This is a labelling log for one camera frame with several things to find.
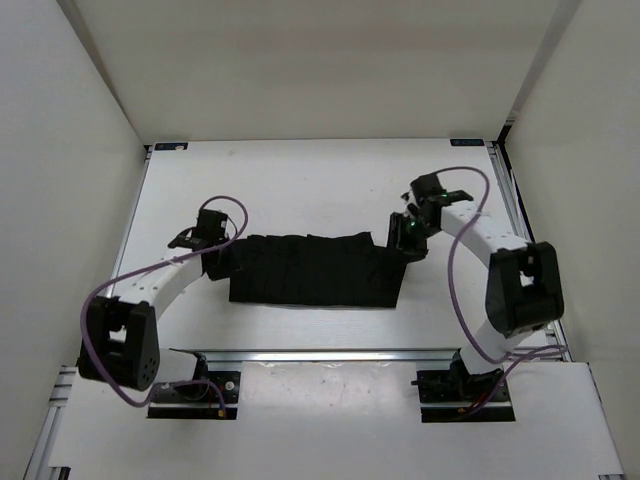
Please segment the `black skirt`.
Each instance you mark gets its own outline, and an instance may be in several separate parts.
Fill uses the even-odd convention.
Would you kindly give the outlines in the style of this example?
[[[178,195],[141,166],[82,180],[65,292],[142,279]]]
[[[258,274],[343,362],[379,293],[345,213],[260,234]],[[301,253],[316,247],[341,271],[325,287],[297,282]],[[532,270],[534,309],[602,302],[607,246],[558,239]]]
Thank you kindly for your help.
[[[335,238],[250,235],[232,246],[233,303],[394,308],[407,262],[361,232]]]

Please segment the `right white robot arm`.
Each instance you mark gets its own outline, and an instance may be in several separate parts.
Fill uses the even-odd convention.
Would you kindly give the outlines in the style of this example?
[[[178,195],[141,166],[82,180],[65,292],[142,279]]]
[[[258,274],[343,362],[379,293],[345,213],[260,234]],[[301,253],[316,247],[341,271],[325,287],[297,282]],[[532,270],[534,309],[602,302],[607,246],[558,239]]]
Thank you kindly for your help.
[[[515,235],[462,190],[420,199],[402,195],[405,211],[390,217],[388,246],[416,262],[427,254],[427,240],[439,233],[453,238],[447,257],[449,294],[467,338],[451,367],[449,387],[470,400],[486,384],[485,376],[515,356],[515,349],[534,332],[564,314],[564,297],[556,249]],[[472,332],[463,319],[454,281],[457,249],[464,246],[486,268],[486,319]]]

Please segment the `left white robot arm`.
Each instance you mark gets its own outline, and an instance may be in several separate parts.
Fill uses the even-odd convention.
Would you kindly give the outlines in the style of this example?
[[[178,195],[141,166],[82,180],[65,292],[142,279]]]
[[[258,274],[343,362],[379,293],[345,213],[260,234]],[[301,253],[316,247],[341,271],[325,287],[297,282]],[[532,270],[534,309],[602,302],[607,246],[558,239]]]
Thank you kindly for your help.
[[[206,395],[210,377],[197,367],[197,356],[162,349],[158,322],[191,283],[202,276],[212,281],[227,278],[237,268],[229,247],[198,253],[229,242],[228,223],[227,214],[201,209],[196,225],[169,242],[163,267],[135,275],[114,297],[97,295],[88,301],[81,314],[83,341],[78,359],[83,378],[104,379],[87,350],[92,345],[120,387],[145,391],[156,380],[175,381],[177,391],[188,400]]]

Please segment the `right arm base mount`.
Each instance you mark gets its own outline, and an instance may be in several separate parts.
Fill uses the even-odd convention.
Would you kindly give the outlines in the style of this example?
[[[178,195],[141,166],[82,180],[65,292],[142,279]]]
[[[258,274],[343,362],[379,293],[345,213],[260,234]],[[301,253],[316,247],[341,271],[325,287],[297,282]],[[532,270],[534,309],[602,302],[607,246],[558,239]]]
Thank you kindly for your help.
[[[482,375],[450,370],[419,370],[417,388],[421,422],[509,423],[516,420],[500,368]]]

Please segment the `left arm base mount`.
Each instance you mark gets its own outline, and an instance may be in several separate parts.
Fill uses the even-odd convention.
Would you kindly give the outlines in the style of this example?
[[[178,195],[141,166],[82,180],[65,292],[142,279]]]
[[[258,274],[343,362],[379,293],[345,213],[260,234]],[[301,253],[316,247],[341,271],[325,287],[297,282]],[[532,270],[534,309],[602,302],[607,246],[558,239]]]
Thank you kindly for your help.
[[[196,358],[195,385],[171,387],[159,393],[147,408],[147,418],[156,420],[233,421],[238,416],[241,372],[212,370],[206,356]]]

